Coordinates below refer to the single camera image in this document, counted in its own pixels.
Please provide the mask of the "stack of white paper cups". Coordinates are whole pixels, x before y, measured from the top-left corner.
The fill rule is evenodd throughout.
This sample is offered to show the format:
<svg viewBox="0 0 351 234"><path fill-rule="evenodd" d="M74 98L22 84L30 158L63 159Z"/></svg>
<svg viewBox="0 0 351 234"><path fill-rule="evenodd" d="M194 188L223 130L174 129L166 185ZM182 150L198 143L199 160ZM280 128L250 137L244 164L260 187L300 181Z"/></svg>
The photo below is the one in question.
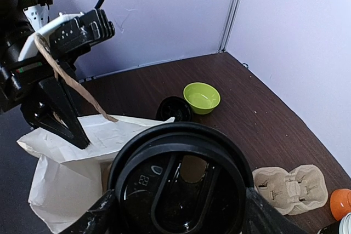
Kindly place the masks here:
<svg viewBox="0 0 351 234"><path fill-rule="evenodd" d="M351 213L348 213L340 221L322 228L318 234L351 234Z"/></svg>

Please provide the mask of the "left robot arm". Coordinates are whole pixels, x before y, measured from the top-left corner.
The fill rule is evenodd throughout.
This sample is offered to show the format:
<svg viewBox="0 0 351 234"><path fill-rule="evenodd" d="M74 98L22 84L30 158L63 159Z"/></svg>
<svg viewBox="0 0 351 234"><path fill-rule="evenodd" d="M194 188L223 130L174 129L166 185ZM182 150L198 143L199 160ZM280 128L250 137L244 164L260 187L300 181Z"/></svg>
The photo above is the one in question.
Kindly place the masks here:
<svg viewBox="0 0 351 234"><path fill-rule="evenodd" d="M20 60L20 52L35 31L24 10L52 0L1 0L1 111L20 105L32 127L54 133L79 149L89 144L74 104L75 93L39 51Z"/></svg>

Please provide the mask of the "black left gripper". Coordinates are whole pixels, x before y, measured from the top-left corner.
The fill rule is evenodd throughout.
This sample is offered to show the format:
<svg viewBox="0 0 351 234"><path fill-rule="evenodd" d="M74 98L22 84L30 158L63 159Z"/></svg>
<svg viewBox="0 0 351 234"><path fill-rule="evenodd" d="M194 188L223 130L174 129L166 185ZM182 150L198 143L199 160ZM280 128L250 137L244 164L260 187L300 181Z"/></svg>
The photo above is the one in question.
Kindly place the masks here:
<svg viewBox="0 0 351 234"><path fill-rule="evenodd" d="M85 149L90 141L77 119L77 92L38 53L25 61L1 54L1 112L21 105L27 123Z"/></svg>

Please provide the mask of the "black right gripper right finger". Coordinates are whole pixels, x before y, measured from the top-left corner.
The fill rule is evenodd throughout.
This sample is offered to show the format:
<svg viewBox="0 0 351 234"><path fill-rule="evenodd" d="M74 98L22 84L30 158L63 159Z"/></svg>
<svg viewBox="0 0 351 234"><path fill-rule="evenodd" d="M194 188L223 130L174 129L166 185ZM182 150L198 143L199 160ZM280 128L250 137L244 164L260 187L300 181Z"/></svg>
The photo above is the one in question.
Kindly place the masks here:
<svg viewBox="0 0 351 234"><path fill-rule="evenodd" d="M245 233L307 233L272 207L254 188L246 189Z"/></svg>

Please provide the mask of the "green plastic bowl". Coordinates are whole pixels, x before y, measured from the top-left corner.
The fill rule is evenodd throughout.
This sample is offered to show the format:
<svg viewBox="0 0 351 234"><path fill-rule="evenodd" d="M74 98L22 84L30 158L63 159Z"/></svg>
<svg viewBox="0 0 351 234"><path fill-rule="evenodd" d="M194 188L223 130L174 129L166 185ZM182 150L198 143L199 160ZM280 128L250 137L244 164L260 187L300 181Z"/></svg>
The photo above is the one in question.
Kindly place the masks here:
<svg viewBox="0 0 351 234"><path fill-rule="evenodd" d="M183 97L197 115L211 113L221 102L218 90L202 82L193 82L186 85L183 89Z"/></svg>

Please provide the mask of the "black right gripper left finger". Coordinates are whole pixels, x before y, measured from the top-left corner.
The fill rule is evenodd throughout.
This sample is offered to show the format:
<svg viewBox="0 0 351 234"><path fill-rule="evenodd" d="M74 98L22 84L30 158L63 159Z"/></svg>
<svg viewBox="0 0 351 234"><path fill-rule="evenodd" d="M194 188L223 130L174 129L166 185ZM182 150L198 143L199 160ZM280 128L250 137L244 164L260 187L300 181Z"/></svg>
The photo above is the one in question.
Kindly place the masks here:
<svg viewBox="0 0 351 234"><path fill-rule="evenodd" d="M77 221L59 234L105 233L116 203L114 190L107 190Z"/></svg>

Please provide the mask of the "stack of cardboard cup carriers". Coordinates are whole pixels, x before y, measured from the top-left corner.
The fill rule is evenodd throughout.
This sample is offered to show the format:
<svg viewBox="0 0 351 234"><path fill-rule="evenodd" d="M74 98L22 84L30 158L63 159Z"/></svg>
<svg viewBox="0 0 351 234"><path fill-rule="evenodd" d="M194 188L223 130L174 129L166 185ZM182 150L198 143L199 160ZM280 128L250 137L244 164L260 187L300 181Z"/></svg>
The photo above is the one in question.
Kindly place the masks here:
<svg viewBox="0 0 351 234"><path fill-rule="evenodd" d="M323 207L329 198L321 170L312 164L287 172L262 167L252 172L254 188L282 215L298 215Z"/></svg>

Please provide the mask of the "stack of black cup lids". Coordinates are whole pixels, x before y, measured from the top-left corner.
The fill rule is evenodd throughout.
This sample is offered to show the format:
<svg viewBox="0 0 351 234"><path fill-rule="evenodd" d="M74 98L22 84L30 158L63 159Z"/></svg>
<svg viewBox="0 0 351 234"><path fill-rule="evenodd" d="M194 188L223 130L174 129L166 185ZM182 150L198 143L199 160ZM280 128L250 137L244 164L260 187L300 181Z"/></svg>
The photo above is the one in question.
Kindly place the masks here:
<svg viewBox="0 0 351 234"><path fill-rule="evenodd" d="M190 122L193 114L189 103L177 96L162 100L157 109L156 120L166 121L171 117L174 117L175 122Z"/></svg>

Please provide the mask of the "black plastic cup lid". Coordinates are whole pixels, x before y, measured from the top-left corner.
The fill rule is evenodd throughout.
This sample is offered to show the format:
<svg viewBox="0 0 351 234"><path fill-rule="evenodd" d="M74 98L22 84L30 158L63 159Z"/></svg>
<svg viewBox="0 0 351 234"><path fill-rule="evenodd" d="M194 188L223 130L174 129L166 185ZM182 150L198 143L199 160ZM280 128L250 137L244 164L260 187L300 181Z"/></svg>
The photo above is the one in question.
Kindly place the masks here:
<svg viewBox="0 0 351 234"><path fill-rule="evenodd" d="M109 232L240 233L252 184L244 154L220 131L191 122L149 128L112 161Z"/></svg>

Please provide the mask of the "white paper takeout bag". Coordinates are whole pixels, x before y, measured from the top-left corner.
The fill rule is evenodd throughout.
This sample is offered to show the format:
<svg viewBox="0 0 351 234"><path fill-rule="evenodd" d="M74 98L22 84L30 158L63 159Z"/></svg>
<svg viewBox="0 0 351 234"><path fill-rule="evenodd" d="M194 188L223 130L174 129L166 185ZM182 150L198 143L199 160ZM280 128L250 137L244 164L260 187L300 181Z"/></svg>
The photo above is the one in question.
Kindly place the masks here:
<svg viewBox="0 0 351 234"><path fill-rule="evenodd" d="M102 196L102 167L110 163L131 138L161 122L108 115L82 85L63 72L39 33L33 35L33 41L54 72L98 111L96 115L77 118L89 140L84 150L42 128L17 140L22 149L38 159L29 206L51 233L61 233Z"/></svg>

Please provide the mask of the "orange plastic bowl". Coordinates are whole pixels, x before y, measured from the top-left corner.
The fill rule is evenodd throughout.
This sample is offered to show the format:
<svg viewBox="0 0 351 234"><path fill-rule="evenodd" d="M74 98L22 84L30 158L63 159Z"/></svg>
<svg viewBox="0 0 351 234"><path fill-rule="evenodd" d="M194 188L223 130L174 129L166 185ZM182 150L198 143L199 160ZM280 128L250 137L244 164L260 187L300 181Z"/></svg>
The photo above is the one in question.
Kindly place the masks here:
<svg viewBox="0 0 351 234"><path fill-rule="evenodd" d="M330 209L333 217L340 221L344 216L350 213L350 189L337 189L331 194Z"/></svg>

